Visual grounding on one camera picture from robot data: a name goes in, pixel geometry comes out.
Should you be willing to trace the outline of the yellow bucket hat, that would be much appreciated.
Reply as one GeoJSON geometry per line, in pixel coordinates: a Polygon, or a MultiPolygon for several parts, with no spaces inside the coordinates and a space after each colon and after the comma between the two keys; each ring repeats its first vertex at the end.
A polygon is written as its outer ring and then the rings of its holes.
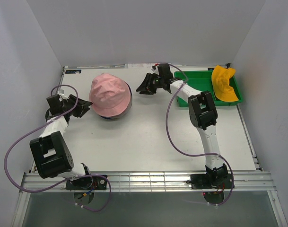
{"type": "Polygon", "coordinates": [[[223,68],[217,65],[211,75],[211,82],[215,97],[223,102],[236,102],[238,97],[234,88],[230,86],[230,79],[234,76],[236,70],[233,68],[223,68]]]}

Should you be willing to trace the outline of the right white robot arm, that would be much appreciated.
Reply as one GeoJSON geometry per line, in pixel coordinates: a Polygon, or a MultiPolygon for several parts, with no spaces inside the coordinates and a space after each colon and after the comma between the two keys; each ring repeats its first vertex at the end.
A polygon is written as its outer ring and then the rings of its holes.
{"type": "Polygon", "coordinates": [[[179,97],[188,104],[189,117],[192,125],[198,130],[205,157],[204,174],[190,176],[188,181],[193,189],[217,188],[228,178],[228,165],[220,154],[216,135],[218,113],[209,91],[199,91],[187,84],[188,78],[175,78],[171,72],[171,64],[153,66],[153,73],[147,73],[137,88],[141,95],[154,95],[163,89],[179,97]]]}

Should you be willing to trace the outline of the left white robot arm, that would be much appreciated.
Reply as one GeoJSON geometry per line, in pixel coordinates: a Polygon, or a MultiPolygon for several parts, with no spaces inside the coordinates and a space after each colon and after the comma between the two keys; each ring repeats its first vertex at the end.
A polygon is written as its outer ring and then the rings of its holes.
{"type": "Polygon", "coordinates": [[[29,143],[37,171],[43,179],[57,176],[70,178],[72,181],[76,180],[75,186],[87,189],[93,183],[90,170],[84,163],[74,164],[63,135],[70,118],[83,117],[92,103],[77,99],[74,95],[63,97],[59,94],[46,100],[49,105],[45,114],[48,125],[38,138],[29,143]]]}

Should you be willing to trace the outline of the pink bucket hat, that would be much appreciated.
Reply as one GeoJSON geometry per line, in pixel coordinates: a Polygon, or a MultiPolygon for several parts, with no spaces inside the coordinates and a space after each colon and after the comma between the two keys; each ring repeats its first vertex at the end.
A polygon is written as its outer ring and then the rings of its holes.
{"type": "Polygon", "coordinates": [[[117,76],[102,73],[92,80],[89,101],[92,109],[104,118],[125,113],[132,105],[129,85],[117,76]]]}

